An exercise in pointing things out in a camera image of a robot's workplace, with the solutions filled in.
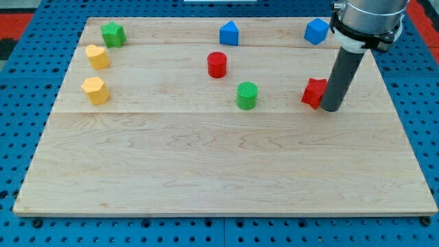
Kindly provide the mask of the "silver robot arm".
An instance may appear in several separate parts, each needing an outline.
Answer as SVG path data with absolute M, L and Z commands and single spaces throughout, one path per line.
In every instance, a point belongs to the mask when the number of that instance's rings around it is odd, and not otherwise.
M 339 0 L 331 4 L 330 29 L 352 54 L 388 52 L 403 31 L 409 0 Z

